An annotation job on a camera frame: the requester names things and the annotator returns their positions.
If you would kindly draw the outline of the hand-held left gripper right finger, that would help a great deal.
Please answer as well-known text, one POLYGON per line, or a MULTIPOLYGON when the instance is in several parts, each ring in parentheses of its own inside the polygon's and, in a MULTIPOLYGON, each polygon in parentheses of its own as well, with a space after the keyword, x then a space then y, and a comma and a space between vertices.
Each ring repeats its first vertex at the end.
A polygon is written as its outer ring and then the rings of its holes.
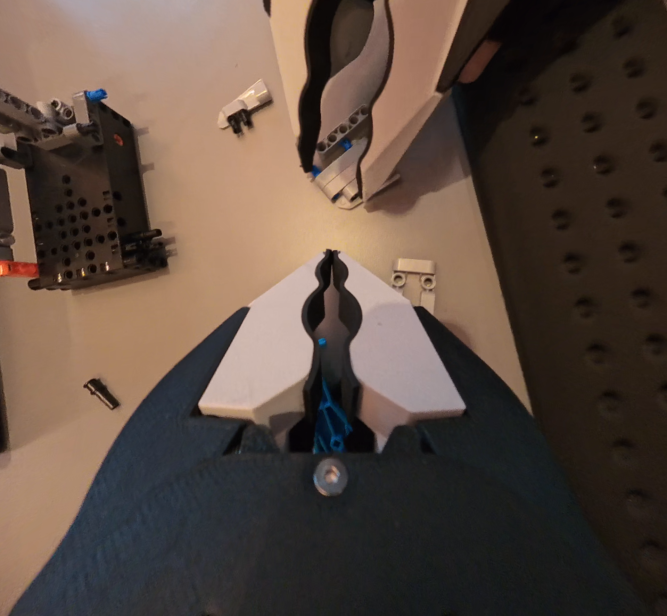
POLYGON ((466 410, 412 304, 345 253, 344 288, 359 303, 362 322, 349 347, 360 382, 356 416, 382 450, 392 431, 466 410))

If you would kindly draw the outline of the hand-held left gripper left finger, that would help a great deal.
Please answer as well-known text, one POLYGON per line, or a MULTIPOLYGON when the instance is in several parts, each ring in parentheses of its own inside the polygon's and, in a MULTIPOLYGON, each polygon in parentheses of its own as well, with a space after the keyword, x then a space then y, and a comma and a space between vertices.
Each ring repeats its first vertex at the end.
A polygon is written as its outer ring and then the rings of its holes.
POLYGON ((316 255, 250 303, 199 400, 201 414, 264 426, 286 448, 289 431, 304 419, 315 351, 303 308, 320 288, 318 265, 329 257, 316 255))

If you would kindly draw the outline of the black perforated panel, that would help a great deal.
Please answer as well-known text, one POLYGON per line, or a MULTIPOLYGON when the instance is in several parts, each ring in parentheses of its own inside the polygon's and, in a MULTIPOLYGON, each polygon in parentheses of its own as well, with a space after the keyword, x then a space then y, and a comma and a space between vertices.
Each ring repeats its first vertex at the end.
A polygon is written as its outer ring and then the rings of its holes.
POLYGON ((521 0, 452 89, 532 411, 666 614, 666 7, 521 0))

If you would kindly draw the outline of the cyan frame piece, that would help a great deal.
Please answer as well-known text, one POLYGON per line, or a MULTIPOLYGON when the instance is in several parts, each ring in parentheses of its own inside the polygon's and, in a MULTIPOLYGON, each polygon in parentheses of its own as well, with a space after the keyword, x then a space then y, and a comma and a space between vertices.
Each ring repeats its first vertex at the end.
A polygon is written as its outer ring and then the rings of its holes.
POLYGON ((313 454, 345 453, 346 440, 353 427, 342 407, 332 396, 327 381, 322 378, 322 395, 313 436, 313 454))

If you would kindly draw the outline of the grey building beam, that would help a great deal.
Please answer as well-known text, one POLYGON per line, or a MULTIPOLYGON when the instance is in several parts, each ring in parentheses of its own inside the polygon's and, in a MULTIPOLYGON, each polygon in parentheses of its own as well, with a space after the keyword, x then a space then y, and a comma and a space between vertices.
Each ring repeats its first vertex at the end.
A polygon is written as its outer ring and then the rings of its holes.
POLYGON ((337 157, 358 139, 368 137, 370 131, 370 110, 367 104, 360 105, 346 120, 322 137, 315 147, 315 158, 322 164, 337 157))
POLYGON ((313 178, 327 199, 340 209, 352 210, 363 202, 357 167, 367 144, 366 139, 356 141, 313 178))

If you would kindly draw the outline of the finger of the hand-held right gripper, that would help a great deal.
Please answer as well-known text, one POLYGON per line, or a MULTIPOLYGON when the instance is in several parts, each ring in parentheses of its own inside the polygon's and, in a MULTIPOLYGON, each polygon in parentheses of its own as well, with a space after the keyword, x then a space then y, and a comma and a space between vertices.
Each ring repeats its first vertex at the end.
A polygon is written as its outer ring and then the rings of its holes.
POLYGON ((360 158, 363 201, 387 184, 442 100, 437 85, 468 0, 384 0, 388 66, 369 105, 370 135, 360 158))
POLYGON ((304 172, 312 170, 331 73, 330 36, 341 0, 270 0, 270 24, 304 172))

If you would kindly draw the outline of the grey frame piece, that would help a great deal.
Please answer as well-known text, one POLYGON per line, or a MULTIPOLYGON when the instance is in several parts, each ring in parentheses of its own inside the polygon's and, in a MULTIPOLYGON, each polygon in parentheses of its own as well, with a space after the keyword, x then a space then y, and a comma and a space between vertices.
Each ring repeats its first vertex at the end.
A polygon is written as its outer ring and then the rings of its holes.
POLYGON ((411 275, 419 278, 423 293, 435 293, 436 263, 431 260, 398 258, 393 262, 391 286, 400 295, 404 295, 404 287, 411 275))

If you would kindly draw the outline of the black connector pin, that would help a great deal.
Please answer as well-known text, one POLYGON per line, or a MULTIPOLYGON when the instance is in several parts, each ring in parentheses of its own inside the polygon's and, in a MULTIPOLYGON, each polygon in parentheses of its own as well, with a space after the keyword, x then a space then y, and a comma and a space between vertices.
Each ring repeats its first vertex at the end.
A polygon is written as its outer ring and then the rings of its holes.
POLYGON ((100 378, 90 378, 83 384, 83 388, 111 411, 116 410, 121 405, 117 397, 112 394, 100 378))

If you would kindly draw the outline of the black base plate assembly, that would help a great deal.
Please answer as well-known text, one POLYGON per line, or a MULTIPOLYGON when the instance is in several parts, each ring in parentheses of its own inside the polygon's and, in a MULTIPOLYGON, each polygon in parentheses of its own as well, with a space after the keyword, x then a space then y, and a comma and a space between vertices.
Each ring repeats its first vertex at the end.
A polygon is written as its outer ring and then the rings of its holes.
POLYGON ((36 105, 1 90, 1 278, 32 290, 72 291, 161 272, 162 231, 152 228, 133 124, 104 89, 72 104, 36 105), (7 168, 25 174, 34 263, 14 260, 7 168))

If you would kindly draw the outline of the person's right hand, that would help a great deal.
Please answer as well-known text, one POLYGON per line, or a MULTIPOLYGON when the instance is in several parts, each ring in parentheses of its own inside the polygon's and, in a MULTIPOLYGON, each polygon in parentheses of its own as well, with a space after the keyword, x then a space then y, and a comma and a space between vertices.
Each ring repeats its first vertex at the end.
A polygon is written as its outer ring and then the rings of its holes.
POLYGON ((458 83, 470 84, 476 81, 494 55, 499 51, 501 43, 486 39, 480 43, 478 48, 471 54, 469 60, 458 75, 458 83))

